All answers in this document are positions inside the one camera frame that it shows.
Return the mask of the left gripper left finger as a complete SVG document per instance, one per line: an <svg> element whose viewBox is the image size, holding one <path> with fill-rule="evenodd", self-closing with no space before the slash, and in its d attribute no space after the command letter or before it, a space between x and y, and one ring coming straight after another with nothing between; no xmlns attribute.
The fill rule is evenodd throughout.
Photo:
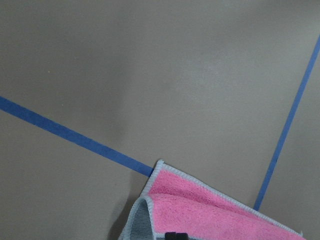
<svg viewBox="0 0 320 240"><path fill-rule="evenodd" d="M176 232L166 232L165 233L165 240L176 240L177 233Z"/></svg>

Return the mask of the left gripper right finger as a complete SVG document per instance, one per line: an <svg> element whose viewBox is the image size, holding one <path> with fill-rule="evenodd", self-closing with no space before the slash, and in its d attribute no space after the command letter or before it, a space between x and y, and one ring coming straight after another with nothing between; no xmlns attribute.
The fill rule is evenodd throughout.
<svg viewBox="0 0 320 240"><path fill-rule="evenodd" d="M183 233L177 232L176 233L176 240L188 240L188 234L185 232L183 232Z"/></svg>

